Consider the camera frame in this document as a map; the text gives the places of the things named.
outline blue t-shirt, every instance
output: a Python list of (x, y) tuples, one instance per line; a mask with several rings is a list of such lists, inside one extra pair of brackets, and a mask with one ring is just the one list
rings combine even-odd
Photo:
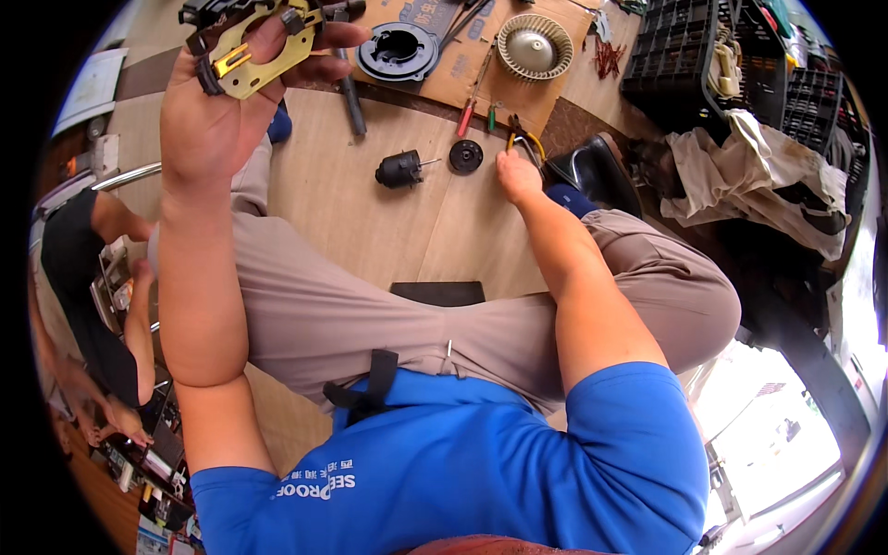
[[(355, 386), (366, 387), (366, 380)], [(461, 535), (559, 548), (688, 553), (709, 492), (678, 380), (631, 362), (567, 396), (567, 433), (491, 382), (399, 369), (388, 405), (334, 432), (283, 480), (240, 467), (192, 478), (209, 555), (387, 555)]]

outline beige fan wheel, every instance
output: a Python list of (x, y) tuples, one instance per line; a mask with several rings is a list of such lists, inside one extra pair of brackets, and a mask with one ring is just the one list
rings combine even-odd
[(558, 22), (535, 13), (516, 15), (496, 35), (500, 60), (525, 81), (545, 81), (563, 74), (574, 58), (574, 45)]

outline blue sock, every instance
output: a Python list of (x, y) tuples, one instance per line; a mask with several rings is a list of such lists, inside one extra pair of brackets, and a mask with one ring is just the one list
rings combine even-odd
[(274, 113), (274, 119), (268, 125), (268, 138), (274, 143), (280, 143), (287, 140), (287, 137), (293, 131), (293, 122), (289, 119), (289, 115), (284, 109), (278, 106), (277, 112)]
[(546, 189), (546, 196), (570, 210), (570, 213), (582, 219), (583, 216), (599, 207), (567, 183), (556, 183)]

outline red screwdriver handle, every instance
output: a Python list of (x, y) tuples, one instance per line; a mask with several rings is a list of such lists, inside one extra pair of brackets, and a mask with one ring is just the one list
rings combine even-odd
[(463, 108), (463, 113), (459, 116), (459, 126), (456, 127), (456, 136), (460, 139), (465, 137), (465, 133), (469, 130), (469, 120), (472, 119), (472, 114), (475, 113), (475, 103), (477, 100), (469, 99), (465, 103), (465, 108)]

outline black strap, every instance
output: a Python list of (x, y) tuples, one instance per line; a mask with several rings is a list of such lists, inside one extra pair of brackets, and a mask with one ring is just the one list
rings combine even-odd
[(357, 424), (397, 407), (385, 404), (385, 396), (392, 389), (394, 375), (398, 369), (398, 354), (383, 349), (374, 349), (370, 355), (370, 375), (366, 392), (345, 389), (333, 382), (324, 384), (324, 397), (334, 406), (348, 409), (348, 420), (345, 426)]

